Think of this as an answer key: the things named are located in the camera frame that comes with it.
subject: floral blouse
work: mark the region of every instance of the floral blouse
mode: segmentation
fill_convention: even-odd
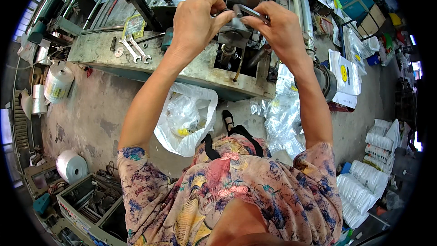
[[[259,207],[271,234],[314,245],[335,242],[342,227],[334,153],[320,142],[300,153],[293,167],[264,157],[245,137],[212,141],[220,158],[211,161],[205,143],[176,183],[148,161],[142,148],[118,151],[128,245],[205,245],[226,204],[240,198]]]

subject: hand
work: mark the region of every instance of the hand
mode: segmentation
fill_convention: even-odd
[[[254,16],[244,16],[241,22],[261,32],[295,76],[302,68],[312,70],[313,63],[305,50],[298,16],[273,1],[262,2],[254,11],[268,15],[270,26]]]
[[[178,4],[173,18],[173,40],[169,49],[190,63],[235,15],[233,11],[216,14],[226,8],[223,0],[186,0]]]

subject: concrete floor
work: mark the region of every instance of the concrete floor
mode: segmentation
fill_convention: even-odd
[[[335,49],[323,38],[316,38],[315,44],[320,61],[328,59],[328,48]],[[116,163],[123,118],[142,83],[97,70],[86,78],[78,66],[70,67],[75,80],[68,99],[42,117],[44,151],[56,159],[63,150],[72,149],[85,158],[90,172],[96,172],[105,169],[110,161]],[[385,68],[368,66],[366,71],[355,111],[332,113],[336,165],[362,159],[365,136],[374,118],[394,118],[394,89],[399,76],[396,62]],[[224,109],[231,111],[235,123],[244,125],[249,133],[265,138],[264,118],[250,114],[247,100],[218,105],[214,135],[226,131],[221,119]],[[289,163],[283,154],[278,156]],[[175,178],[191,163],[191,158],[168,152],[155,136],[150,142],[150,158],[162,172]]]

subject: spring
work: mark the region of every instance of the spring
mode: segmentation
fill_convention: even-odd
[[[112,37],[111,48],[109,48],[110,51],[115,51],[116,42],[117,42],[117,38],[116,37]]]

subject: foot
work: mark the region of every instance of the foot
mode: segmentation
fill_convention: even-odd
[[[221,116],[225,121],[226,130],[229,132],[234,127],[234,118],[232,117],[231,112],[229,112],[228,110],[222,111]]]

